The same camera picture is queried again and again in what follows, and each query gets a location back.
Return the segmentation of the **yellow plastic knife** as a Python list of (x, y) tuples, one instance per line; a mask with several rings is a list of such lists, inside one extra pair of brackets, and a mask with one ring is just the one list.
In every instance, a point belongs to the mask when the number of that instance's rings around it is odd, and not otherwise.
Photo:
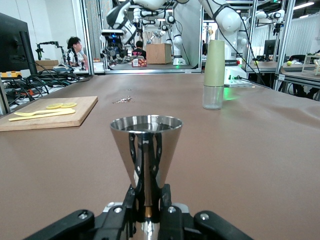
[(76, 111), (74, 109), (71, 109), (71, 110), (65, 110), (65, 111), (53, 112), (53, 113), (46, 113), (46, 114), (40, 114), (40, 115), (13, 117), (13, 118), (10, 118), (9, 121), (10, 122), (14, 122), (14, 121), (22, 121), (22, 120), (30, 120), (30, 119), (61, 116), (61, 115), (70, 115), (70, 114), (74, 114), (75, 112)]

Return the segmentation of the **orange printed snack box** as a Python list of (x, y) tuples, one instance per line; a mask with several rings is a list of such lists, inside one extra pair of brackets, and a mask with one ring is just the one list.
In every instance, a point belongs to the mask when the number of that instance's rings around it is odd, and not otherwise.
[(133, 68), (144, 68), (147, 67), (147, 60), (144, 58), (135, 58), (131, 61)]

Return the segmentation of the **black computer monitor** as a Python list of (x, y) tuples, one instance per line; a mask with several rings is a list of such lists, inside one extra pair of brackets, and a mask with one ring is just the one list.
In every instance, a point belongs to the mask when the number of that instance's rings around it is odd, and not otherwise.
[(0, 13), (0, 73), (21, 70), (38, 73), (28, 24)]

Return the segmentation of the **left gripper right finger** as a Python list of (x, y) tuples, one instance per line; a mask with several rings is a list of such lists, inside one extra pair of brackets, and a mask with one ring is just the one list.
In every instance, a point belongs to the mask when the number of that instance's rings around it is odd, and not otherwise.
[(191, 216), (185, 204), (173, 204), (165, 184), (160, 198), (159, 240), (253, 240), (218, 214), (202, 210)]

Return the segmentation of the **large cardboard box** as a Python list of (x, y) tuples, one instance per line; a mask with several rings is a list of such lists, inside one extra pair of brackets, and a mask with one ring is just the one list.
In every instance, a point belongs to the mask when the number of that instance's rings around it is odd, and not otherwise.
[(147, 44), (146, 61), (148, 65), (161, 65), (171, 63), (172, 46), (169, 43)]

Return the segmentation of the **aluminium frame post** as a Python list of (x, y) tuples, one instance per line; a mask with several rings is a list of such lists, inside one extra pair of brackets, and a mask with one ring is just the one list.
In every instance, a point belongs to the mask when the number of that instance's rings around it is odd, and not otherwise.
[(88, 22), (86, 0), (80, 0), (80, 8), (81, 8), (84, 42), (85, 42), (86, 55), (87, 55), (88, 74), (91, 76), (94, 76), (95, 70), (94, 70), (93, 56), (92, 56), (92, 49), (91, 49), (90, 28), (89, 28), (89, 22)]

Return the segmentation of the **green bottle with clear base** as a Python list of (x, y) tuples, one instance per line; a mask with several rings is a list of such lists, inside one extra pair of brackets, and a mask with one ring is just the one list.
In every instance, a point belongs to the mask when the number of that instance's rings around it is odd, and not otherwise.
[(223, 104), (225, 80), (225, 43), (210, 40), (204, 69), (202, 107), (219, 110)]

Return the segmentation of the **small metal bits on table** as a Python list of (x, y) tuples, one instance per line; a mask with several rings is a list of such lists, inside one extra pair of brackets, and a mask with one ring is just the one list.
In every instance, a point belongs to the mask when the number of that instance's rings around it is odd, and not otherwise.
[(120, 99), (113, 100), (113, 104), (120, 104), (120, 103), (130, 103), (133, 100), (131, 96), (123, 97)]

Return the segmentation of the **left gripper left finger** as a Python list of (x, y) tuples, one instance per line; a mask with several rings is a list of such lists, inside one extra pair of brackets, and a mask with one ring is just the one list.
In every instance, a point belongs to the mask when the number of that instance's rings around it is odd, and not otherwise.
[(31, 234), (24, 240), (128, 240), (133, 228), (131, 210), (135, 192), (130, 186), (123, 202), (110, 202), (95, 216), (87, 209), (76, 210)]

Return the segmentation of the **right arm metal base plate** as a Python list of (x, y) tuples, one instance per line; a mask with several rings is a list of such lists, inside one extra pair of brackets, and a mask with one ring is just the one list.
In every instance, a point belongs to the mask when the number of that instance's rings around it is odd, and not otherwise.
[(224, 86), (228, 88), (251, 87), (252, 83), (241, 79), (231, 79), (224, 82)]

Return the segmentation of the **brown table cover sheet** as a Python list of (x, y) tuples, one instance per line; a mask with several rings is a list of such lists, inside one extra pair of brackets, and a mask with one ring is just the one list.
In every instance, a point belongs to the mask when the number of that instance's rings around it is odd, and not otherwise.
[(320, 240), (320, 102), (227, 88), (222, 108), (206, 110), (203, 81), (200, 73), (94, 76), (51, 94), (98, 97), (80, 127), (0, 132), (0, 240), (123, 201), (130, 180), (110, 123), (149, 114), (183, 121), (166, 178), (173, 202), (213, 211), (255, 240)]

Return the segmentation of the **small cardboard box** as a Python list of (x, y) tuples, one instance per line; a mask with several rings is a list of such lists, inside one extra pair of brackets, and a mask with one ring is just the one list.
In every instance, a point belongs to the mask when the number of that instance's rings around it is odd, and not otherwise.
[(59, 64), (58, 60), (36, 60), (35, 66), (38, 72), (44, 70), (52, 70), (54, 66)]

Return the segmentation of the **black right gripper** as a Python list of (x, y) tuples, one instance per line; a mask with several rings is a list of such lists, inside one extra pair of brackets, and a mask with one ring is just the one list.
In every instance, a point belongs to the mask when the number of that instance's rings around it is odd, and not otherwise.
[[(124, 59), (125, 58), (126, 49), (125, 49), (124, 45), (122, 45), (122, 40), (121, 40), (121, 37), (119, 35), (116, 35), (116, 34), (107, 35), (106, 36), (106, 43), (107, 43), (107, 46), (109, 48), (117, 47), (116, 56), (118, 58), (120, 58), (120, 59)], [(104, 59), (106, 61), (108, 61), (109, 58), (110, 58), (108, 50), (106, 49), (104, 43), (101, 44), (100, 58)]]

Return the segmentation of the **steel jigger measuring cup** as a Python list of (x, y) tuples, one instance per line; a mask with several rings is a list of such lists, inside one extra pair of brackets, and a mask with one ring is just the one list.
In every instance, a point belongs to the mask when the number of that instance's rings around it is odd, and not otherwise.
[(118, 118), (110, 129), (134, 192), (135, 239), (158, 240), (160, 202), (183, 122), (165, 115)]

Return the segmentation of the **seated person with glasses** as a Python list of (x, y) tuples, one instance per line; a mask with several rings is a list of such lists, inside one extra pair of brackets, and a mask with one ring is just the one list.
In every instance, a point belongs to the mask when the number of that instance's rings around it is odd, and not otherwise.
[(79, 37), (72, 36), (67, 41), (67, 63), (72, 67), (81, 67), (88, 69), (88, 57), (83, 51)]

